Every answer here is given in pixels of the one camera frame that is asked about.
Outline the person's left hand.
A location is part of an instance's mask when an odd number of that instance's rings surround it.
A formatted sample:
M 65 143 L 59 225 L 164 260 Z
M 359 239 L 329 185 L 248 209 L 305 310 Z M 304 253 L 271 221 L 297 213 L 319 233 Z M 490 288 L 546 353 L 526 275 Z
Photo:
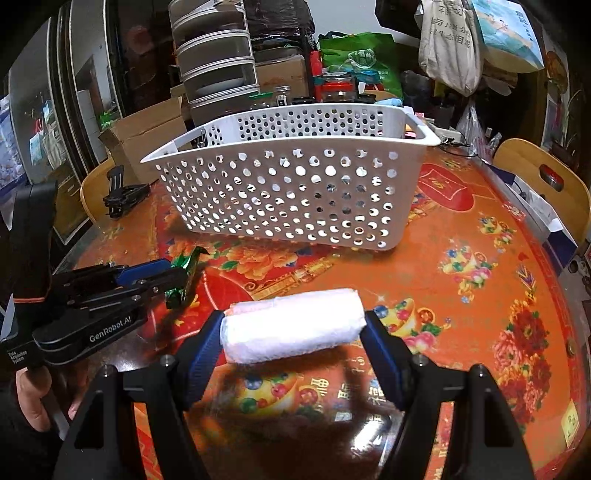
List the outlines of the person's left hand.
M 70 389 L 71 403 L 67 414 L 72 420 L 82 402 L 89 384 L 88 361 L 82 360 L 63 370 L 66 386 Z M 37 432 L 48 432 L 51 420 L 43 405 L 43 398 L 52 387 L 52 377 L 46 366 L 21 369 L 16 372 L 15 385 L 19 407 L 31 427 Z

